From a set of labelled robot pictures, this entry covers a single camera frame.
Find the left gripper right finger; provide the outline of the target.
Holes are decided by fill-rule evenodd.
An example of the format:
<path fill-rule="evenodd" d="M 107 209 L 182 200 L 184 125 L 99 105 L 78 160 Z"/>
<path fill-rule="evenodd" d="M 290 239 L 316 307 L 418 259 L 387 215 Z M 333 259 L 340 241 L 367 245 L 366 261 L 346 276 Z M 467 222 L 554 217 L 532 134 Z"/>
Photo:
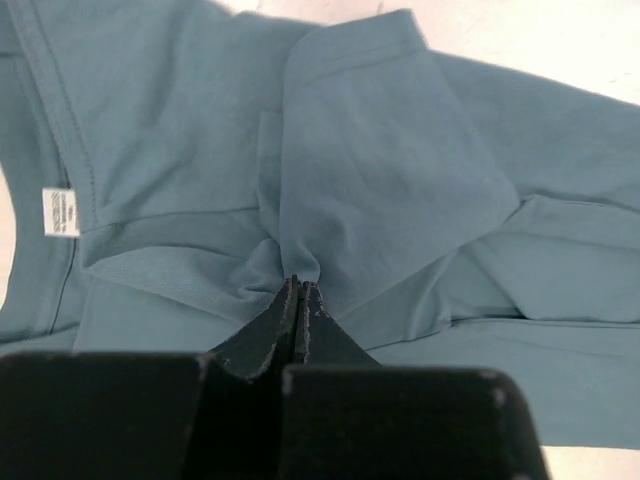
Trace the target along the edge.
<path fill-rule="evenodd" d="M 286 479 L 545 479 L 528 403 L 487 368 L 385 367 L 300 290 L 282 374 Z"/>

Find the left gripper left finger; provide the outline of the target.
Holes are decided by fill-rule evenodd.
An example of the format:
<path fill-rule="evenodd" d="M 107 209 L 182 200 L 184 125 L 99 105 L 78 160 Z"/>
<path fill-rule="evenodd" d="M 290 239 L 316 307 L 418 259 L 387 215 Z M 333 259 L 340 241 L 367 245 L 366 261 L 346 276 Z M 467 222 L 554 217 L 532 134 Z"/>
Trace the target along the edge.
<path fill-rule="evenodd" d="M 208 353 L 1 359 L 5 479 L 271 479 L 300 283 Z"/>

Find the teal blue t shirt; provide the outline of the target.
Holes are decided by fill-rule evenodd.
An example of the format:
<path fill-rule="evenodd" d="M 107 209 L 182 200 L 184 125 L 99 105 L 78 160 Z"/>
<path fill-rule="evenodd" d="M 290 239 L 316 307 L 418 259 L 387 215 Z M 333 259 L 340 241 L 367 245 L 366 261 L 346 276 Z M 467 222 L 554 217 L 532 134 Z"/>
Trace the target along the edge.
<path fill-rule="evenodd" d="M 489 367 L 639 446 L 639 109 L 209 1 L 5 1 L 1 349 L 206 351 L 287 277 L 380 362 Z"/>

